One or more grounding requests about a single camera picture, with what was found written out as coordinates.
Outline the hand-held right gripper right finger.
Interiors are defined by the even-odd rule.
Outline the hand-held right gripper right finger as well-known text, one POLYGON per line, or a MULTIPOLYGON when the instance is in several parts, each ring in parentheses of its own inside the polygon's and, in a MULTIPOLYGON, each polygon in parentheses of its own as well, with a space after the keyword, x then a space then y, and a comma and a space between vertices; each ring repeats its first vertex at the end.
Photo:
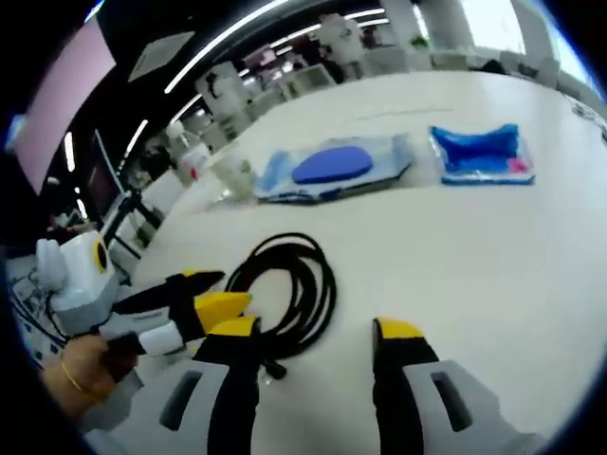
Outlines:
POLYGON ((496 395, 424 333, 394 318, 373 320, 373 402, 382 454, 499 454, 496 395))

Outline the person's left hand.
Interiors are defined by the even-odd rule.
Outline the person's left hand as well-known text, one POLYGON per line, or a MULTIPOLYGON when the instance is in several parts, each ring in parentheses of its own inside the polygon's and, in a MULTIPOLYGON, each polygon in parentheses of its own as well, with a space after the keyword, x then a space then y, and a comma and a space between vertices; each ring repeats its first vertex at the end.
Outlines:
POLYGON ((66 377, 81 392, 101 401, 115 388, 103 363, 108 348, 100 336, 72 338, 64 347, 61 366, 66 377))

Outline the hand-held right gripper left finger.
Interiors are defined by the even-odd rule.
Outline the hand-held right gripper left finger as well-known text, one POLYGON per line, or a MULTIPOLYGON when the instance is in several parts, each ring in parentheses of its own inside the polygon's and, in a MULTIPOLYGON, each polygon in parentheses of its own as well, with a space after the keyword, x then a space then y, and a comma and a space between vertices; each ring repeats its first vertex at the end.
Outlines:
POLYGON ((174 454, 249 454, 259 403, 260 321, 216 325, 203 339, 159 415, 182 444, 174 454))

